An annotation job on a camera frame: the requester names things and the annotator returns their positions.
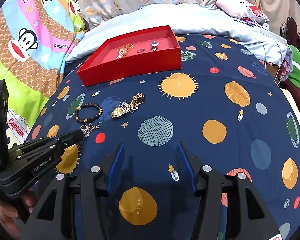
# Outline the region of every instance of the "wristwatch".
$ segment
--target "wristwatch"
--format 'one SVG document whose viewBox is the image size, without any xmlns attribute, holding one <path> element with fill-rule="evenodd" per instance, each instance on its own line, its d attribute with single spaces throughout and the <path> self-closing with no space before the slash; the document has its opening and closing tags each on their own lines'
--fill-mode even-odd
<svg viewBox="0 0 300 240">
<path fill-rule="evenodd" d="M 150 45 L 151 45 L 151 49 L 152 49 L 153 51 L 155 51 L 155 50 L 157 50 L 157 47 L 158 47 L 159 43 L 156 42 L 156 41 L 152 41 L 152 42 L 150 43 Z"/>
</svg>

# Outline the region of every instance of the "colorful blanket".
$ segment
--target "colorful blanket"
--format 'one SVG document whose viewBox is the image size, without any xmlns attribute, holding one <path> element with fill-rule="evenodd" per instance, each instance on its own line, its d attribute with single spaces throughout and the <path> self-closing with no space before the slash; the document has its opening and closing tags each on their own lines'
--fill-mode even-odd
<svg viewBox="0 0 300 240">
<path fill-rule="evenodd" d="M 78 0 L 6 0 L 0 9 L 0 80 L 9 90 L 8 142 L 24 143 L 83 37 Z"/>
</svg>

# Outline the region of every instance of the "red tray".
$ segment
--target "red tray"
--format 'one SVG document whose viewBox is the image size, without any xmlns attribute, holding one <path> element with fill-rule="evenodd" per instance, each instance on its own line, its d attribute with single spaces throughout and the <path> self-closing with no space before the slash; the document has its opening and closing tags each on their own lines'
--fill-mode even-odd
<svg viewBox="0 0 300 240">
<path fill-rule="evenodd" d="M 156 51 L 151 50 L 152 41 L 159 43 Z M 133 49 L 128 55 L 115 59 L 118 48 L 125 44 L 133 44 Z M 77 74 L 85 86 L 91 86 L 129 76 L 181 69 L 180 51 L 170 26 L 140 30 L 106 40 Z"/>
</svg>

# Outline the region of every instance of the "yellow sun print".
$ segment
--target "yellow sun print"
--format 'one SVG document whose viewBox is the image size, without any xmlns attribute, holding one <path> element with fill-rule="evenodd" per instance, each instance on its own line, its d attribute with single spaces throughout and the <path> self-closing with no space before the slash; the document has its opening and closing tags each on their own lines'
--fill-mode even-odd
<svg viewBox="0 0 300 240">
<path fill-rule="evenodd" d="M 58 172 L 64 174 L 70 174 L 76 168 L 78 163 L 78 159 L 81 152 L 79 150 L 81 146 L 79 144 L 74 144 L 65 149 L 65 153 L 61 156 L 61 162 L 56 166 Z"/>
<path fill-rule="evenodd" d="M 171 76 L 166 77 L 165 79 L 161 80 L 158 88 L 161 92 L 163 92 L 163 96 L 167 95 L 172 97 L 176 97 L 180 100 L 180 98 L 188 98 L 192 94 L 197 91 L 198 83 L 194 80 L 194 77 L 191 78 L 190 74 L 184 73 L 171 73 Z"/>
</svg>

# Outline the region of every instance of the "wooden bead bracelet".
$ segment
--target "wooden bead bracelet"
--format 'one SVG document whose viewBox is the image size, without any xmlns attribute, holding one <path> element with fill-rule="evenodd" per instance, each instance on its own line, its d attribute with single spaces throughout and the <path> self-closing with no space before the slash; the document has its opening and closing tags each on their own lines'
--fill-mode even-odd
<svg viewBox="0 0 300 240">
<path fill-rule="evenodd" d="M 82 108 L 87 108 L 87 107 L 95 107 L 96 109 L 98 109 L 99 113 L 97 113 L 96 115 L 94 115 L 94 116 L 92 116 L 91 118 L 88 118 L 88 119 L 80 119 L 78 117 L 79 111 Z M 82 104 L 81 106 L 78 106 L 76 111 L 74 112 L 75 119 L 77 120 L 78 123 L 92 122 L 93 120 L 98 119 L 101 115 L 102 115 L 102 108 L 99 105 L 95 104 L 95 103 Z"/>
</svg>

